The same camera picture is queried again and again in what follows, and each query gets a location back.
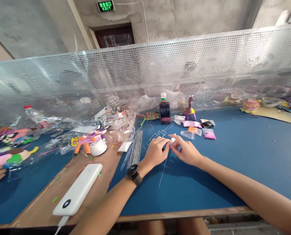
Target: exit sign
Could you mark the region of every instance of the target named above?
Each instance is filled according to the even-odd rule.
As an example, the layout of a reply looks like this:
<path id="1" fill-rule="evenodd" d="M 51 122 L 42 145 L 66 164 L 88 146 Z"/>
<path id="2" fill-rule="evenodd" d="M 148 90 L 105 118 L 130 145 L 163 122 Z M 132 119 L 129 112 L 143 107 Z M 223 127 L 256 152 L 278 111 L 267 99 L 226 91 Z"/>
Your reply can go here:
<path id="1" fill-rule="evenodd" d="M 99 7 L 100 13 L 107 11 L 115 11 L 113 1 L 97 2 L 97 5 Z"/>

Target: perforated metal panel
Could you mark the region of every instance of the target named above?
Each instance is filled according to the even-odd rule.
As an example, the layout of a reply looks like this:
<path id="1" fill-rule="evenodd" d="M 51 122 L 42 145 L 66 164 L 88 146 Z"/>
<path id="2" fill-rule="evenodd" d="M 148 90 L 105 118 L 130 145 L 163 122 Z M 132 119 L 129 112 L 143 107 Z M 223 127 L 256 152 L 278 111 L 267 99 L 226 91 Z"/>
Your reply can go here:
<path id="1" fill-rule="evenodd" d="M 86 94 L 60 94 L 62 72 L 88 74 Z M 31 104 L 48 116 L 125 105 L 173 111 L 291 94 L 291 25 L 0 62 L 0 118 Z"/>

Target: wrist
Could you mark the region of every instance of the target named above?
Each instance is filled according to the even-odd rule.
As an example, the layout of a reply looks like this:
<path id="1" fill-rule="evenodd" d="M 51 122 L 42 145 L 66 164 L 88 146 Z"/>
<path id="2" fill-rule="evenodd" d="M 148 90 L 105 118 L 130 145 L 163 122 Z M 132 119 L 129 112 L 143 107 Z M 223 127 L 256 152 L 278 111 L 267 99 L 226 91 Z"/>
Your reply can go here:
<path id="1" fill-rule="evenodd" d="M 206 156 L 200 156 L 198 163 L 195 165 L 197 168 L 204 170 L 208 164 L 208 158 Z"/>
<path id="2" fill-rule="evenodd" d="M 149 164 L 146 164 L 146 162 L 144 160 L 142 160 L 139 164 L 138 164 L 138 171 L 139 171 L 139 175 L 141 176 L 141 178 L 143 178 L 144 176 L 146 176 L 147 173 L 149 173 L 152 170 L 152 167 L 149 166 Z"/>

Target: blue table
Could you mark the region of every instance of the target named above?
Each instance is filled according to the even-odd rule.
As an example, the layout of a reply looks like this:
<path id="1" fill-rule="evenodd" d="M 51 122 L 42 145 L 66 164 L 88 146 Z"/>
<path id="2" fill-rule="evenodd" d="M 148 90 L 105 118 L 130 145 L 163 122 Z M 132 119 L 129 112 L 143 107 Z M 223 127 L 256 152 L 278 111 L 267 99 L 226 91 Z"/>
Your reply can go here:
<path id="1" fill-rule="evenodd" d="M 26 149 L 42 146 L 51 134 L 42 135 Z M 15 218 L 33 201 L 33 199 L 51 182 L 57 173 L 71 160 L 73 152 L 61 156 L 51 152 L 42 160 L 21 170 L 8 182 L 8 175 L 0 180 L 0 225 L 12 223 Z"/>
<path id="2" fill-rule="evenodd" d="M 238 107 L 197 111 L 196 117 L 212 119 L 216 123 L 216 140 L 205 139 L 202 135 L 191 141 L 201 154 L 291 199 L 291 123 L 267 117 L 253 118 L 253 115 L 241 112 Z M 146 124 L 142 127 L 142 143 L 147 149 L 146 142 L 150 137 L 167 125 L 160 125 L 158 120 L 149 121 L 148 125 L 153 125 L 151 130 L 152 127 Z M 182 130 L 187 130 L 182 125 L 172 124 L 174 126 L 167 130 L 167 134 L 180 135 Z M 140 159 L 144 156 L 145 150 L 142 148 Z M 125 176 L 125 169 L 120 171 L 124 158 L 125 154 L 121 157 L 109 190 Z M 119 221 L 146 219 L 149 217 L 144 215 L 149 214 L 151 219 L 159 219 L 167 218 L 168 213 L 170 217 L 177 217 L 183 211 L 245 208 L 245 203 L 226 186 L 200 169 L 183 163 L 173 153 L 168 156 L 158 188 L 163 168 L 164 163 L 161 163 L 145 176 L 142 185 L 128 200 Z"/>

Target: bundle of metal wires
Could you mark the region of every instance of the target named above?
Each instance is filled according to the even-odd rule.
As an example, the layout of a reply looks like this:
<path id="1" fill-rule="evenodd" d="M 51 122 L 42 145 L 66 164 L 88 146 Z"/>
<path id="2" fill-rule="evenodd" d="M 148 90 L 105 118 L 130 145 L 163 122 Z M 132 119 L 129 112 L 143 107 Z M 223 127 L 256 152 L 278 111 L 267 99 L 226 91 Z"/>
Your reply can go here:
<path id="1" fill-rule="evenodd" d="M 122 171 L 126 164 L 126 169 L 131 167 L 133 164 L 138 164 L 140 162 L 140 153 L 141 153 L 141 146 L 142 146 L 142 136 L 143 136 L 143 130 L 138 130 L 136 134 L 134 135 L 133 142 L 126 154 L 126 157 L 123 161 L 123 164 L 120 168 L 120 171 Z"/>

